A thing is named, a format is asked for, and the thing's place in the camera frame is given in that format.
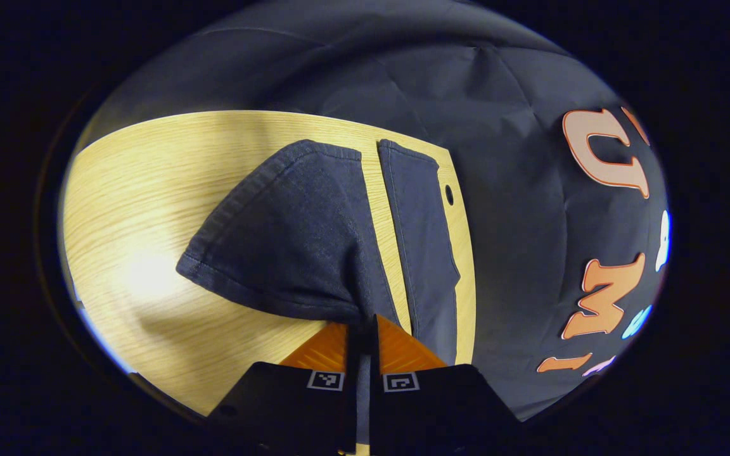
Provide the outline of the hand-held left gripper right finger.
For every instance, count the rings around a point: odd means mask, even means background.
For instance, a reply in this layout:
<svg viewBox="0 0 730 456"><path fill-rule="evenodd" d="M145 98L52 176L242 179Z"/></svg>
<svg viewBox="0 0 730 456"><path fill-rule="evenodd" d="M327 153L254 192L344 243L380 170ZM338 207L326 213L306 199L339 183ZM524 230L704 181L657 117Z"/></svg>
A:
<svg viewBox="0 0 730 456"><path fill-rule="evenodd" d="M444 363L382 315L371 339L371 454L498 455L522 429L476 367Z"/></svg>

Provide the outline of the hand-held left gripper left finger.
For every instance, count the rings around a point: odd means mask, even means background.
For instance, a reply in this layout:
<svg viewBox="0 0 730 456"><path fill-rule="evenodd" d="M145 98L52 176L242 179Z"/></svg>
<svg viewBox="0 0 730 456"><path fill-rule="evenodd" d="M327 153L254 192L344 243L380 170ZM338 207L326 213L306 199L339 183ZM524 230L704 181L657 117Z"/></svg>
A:
<svg viewBox="0 0 730 456"><path fill-rule="evenodd" d="M255 362L208 415L208 425L271 455L355 454L351 338L348 326L330 323L279 363Z"/></svg>

